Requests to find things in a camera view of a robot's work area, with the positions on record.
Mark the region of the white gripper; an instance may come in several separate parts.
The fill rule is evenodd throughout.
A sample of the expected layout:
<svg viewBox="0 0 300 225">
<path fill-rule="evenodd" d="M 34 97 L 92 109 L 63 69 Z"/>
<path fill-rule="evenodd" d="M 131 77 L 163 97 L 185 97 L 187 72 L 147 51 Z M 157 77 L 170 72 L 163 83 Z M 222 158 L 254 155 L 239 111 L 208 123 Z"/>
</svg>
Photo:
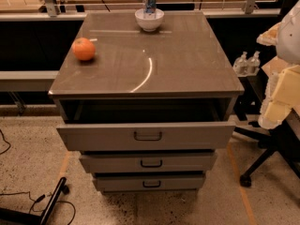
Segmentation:
<svg viewBox="0 0 300 225">
<path fill-rule="evenodd" d="M 276 23 L 257 37 L 257 42 L 265 46 L 277 44 L 278 28 Z M 300 104 L 300 66 L 272 72 L 265 89 L 265 99 L 262 102 L 259 125 L 262 128 L 274 129 L 281 125 L 292 108 Z"/>
</svg>

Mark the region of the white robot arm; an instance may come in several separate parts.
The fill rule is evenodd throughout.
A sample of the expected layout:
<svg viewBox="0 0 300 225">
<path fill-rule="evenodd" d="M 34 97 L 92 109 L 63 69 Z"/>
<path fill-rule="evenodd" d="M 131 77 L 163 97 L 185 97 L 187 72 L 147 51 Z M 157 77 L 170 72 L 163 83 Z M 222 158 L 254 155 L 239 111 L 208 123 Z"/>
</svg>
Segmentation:
<svg viewBox="0 0 300 225">
<path fill-rule="evenodd" d="M 258 120 L 266 129 L 281 125 L 291 110 L 300 104 L 300 1 L 278 26 L 276 51 L 277 57 L 288 66 L 273 73 L 266 85 Z"/>
</svg>

